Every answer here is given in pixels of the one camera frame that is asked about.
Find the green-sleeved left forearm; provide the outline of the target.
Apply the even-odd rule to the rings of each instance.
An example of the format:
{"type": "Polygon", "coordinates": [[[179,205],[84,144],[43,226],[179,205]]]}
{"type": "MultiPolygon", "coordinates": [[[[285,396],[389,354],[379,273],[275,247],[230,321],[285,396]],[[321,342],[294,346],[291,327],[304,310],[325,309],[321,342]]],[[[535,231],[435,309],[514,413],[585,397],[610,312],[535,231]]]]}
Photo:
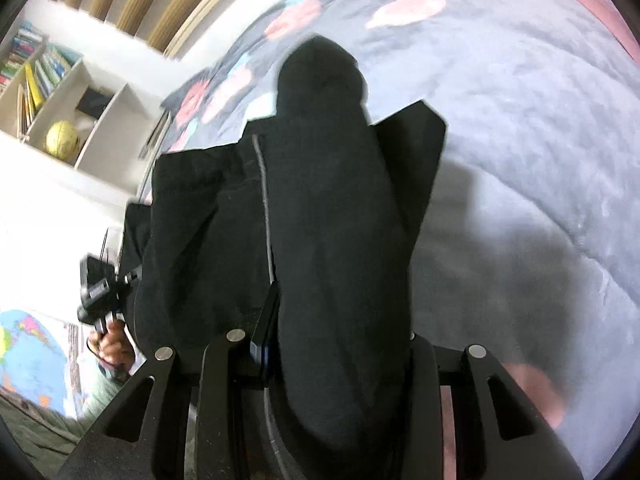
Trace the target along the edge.
{"type": "Polygon", "coordinates": [[[1,417],[40,474],[52,478],[125,384],[126,379],[110,379],[99,372],[78,418],[43,408],[16,392],[1,388],[1,417]]]}

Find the person's left hand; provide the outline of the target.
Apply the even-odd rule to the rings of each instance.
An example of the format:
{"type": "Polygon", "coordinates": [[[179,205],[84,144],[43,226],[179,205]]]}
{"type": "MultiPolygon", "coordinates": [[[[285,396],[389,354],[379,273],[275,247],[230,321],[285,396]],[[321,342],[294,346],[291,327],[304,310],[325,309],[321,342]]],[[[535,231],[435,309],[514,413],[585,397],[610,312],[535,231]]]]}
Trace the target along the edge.
{"type": "Polygon", "coordinates": [[[126,334],[124,322],[118,318],[112,318],[106,323],[105,334],[93,330],[89,335],[88,345],[98,358],[121,368],[125,373],[129,373],[134,366],[134,347],[126,334]]]}

